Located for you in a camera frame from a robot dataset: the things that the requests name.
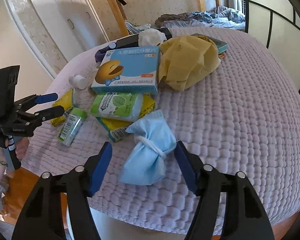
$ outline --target silver screw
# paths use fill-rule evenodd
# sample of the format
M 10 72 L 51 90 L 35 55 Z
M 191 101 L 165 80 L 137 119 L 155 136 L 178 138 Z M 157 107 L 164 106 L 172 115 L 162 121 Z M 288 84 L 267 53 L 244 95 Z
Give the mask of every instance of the silver screw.
M 84 171 L 84 166 L 80 165 L 80 166 L 76 166 L 76 168 L 74 169 L 76 172 L 82 172 Z
M 244 179 L 244 178 L 246 177 L 246 174 L 244 174 L 242 171 L 239 171 L 239 172 L 237 173 L 237 176 L 238 176 L 239 178 L 241 178 L 241 179 Z
M 205 171 L 212 171 L 212 170 L 213 170 L 213 167 L 212 167 L 211 165 L 209 165 L 209 164 L 205 164 L 205 165 L 203 166 L 203 169 L 204 169 Z
M 47 178 L 50 177 L 50 173 L 46 171 L 46 172 L 44 172 L 44 173 L 41 175 L 41 177 L 42 177 L 43 179 L 47 179 Z

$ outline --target wooden floor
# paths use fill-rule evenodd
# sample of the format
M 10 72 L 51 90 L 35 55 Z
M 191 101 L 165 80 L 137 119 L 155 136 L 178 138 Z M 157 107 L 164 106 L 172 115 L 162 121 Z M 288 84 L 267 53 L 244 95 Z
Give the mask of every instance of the wooden floor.
M 4 215 L 4 220 L 8 223 L 15 224 L 17 222 L 20 211 L 28 198 L 32 188 L 38 180 L 38 176 L 27 171 L 23 168 L 14 172 L 14 177 L 9 179 L 10 181 L 10 190 L 7 192 L 4 197 L 4 209 L 2 215 Z M 66 196 L 61 195 L 61 205 L 62 205 L 62 216 L 65 228 L 66 225 Z M 298 217 L 298 213 L 287 218 L 281 223 L 274 225 L 272 227 L 274 236 L 276 240 L 280 240 L 285 233 L 289 230 L 293 222 Z M 213 236 L 212 240 L 218 240 L 220 236 Z

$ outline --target folded blue face mask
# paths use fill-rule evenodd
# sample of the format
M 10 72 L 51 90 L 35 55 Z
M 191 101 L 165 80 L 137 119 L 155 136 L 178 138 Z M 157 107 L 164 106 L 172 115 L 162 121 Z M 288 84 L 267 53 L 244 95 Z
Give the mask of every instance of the folded blue face mask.
M 152 185 L 164 178 L 164 159 L 177 145 L 162 111 L 145 115 L 126 129 L 137 145 L 123 166 L 119 181 L 134 185 Z

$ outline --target yellow paper bag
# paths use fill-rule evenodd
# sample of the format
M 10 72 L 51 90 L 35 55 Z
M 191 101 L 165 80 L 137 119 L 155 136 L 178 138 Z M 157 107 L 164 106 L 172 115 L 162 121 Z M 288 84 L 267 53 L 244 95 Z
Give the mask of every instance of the yellow paper bag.
M 162 53 L 159 81 L 184 91 L 193 86 L 220 64 L 218 48 L 205 36 L 183 35 L 169 39 L 160 46 Z

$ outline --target cabinet handle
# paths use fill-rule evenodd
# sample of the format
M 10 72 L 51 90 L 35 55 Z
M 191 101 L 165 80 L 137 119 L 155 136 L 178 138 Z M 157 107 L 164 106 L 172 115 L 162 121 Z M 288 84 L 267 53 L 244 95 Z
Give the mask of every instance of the cabinet handle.
M 70 19 L 68 19 L 68 23 L 70 23 L 72 25 L 72 29 L 74 30 L 74 24 Z

